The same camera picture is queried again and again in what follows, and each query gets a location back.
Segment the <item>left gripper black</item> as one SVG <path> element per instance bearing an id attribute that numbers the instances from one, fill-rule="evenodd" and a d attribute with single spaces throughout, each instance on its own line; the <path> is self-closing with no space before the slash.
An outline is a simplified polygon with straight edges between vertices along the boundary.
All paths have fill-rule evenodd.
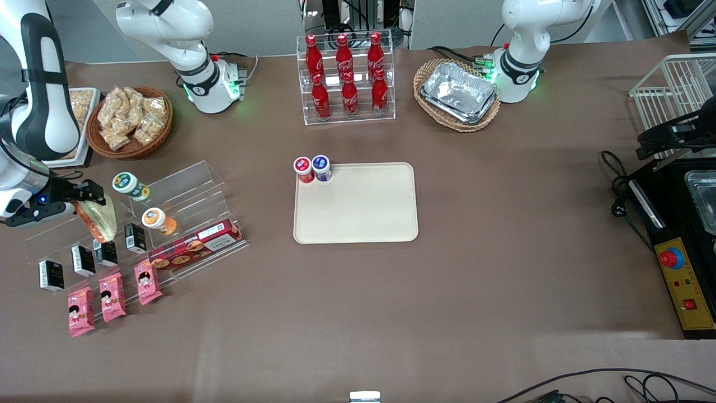
<path id="1" fill-rule="evenodd" d="M 714 125 L 714 110 L 699 110 L 675 119 L 670 128 L 645 130 L 637 137 L 637 158 L 644 161 L 674 147 L 714 148 Z"/>

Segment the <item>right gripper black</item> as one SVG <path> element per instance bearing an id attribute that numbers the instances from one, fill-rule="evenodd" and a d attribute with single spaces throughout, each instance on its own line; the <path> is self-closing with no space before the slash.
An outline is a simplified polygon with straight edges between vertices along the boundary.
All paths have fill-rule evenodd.
<path id="1" fill-rule="evenodd" d="M 10 228 L 24 228 L 75 214 L 74 201 L 106 205 L 104 189 L 92 180 L 74 184 L 67 180 L 49 180 L 4 224 Z"/>

